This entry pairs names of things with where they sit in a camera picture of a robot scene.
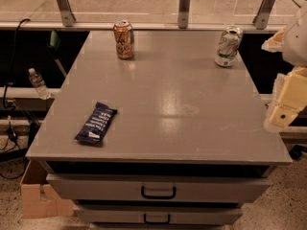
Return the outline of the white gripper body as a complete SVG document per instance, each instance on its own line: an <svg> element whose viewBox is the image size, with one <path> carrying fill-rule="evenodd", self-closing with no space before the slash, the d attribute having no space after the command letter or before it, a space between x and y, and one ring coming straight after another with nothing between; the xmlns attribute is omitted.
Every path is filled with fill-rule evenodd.
<svg viewBox="0 0 307 230"><path fill-rule="evenodd" d="M299 9L286 27L282 57L294 66L307 66L307 6Z"/></svg>

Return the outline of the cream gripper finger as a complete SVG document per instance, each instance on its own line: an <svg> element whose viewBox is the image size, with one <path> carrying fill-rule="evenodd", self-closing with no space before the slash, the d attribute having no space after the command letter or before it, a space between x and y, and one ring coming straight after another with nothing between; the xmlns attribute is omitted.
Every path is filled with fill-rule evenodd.
<svg viewBox="0 0 307 230"><path fill-rule="evenodd" d="M263 123L269 132L281 132L307 106L307 68L295 66L287 75L278 73L272 101Z"/></svg>
<svg viewBox="0 0 307 230"><path fill-rule="evenodd" d="M285 31L285 28L280 29L262 44L261 49L271 53L281 52Z"/></svg>

